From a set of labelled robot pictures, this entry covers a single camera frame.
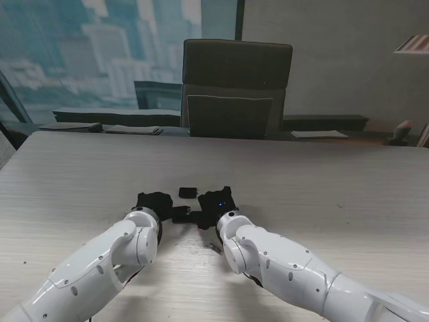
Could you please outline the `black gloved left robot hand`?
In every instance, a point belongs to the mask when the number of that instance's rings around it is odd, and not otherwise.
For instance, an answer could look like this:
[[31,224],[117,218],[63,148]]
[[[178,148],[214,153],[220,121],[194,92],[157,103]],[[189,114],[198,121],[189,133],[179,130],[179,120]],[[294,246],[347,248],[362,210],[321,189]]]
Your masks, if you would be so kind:
[[173,200],[170,195],[162,192],[139,193],[135,208],[148,208],[155,212],[160,221],[172,217]]

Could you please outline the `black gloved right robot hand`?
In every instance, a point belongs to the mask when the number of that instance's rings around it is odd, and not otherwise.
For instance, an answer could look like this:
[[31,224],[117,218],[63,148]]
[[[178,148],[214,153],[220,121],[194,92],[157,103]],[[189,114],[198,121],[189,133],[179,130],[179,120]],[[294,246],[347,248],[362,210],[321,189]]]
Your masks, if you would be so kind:
[[198,202],[201,214],[197,219],[197,227],[203,230],[215,227],[225,213],[237,209],[229,186],[225,186],[219,191],[208,191],[198,196]]

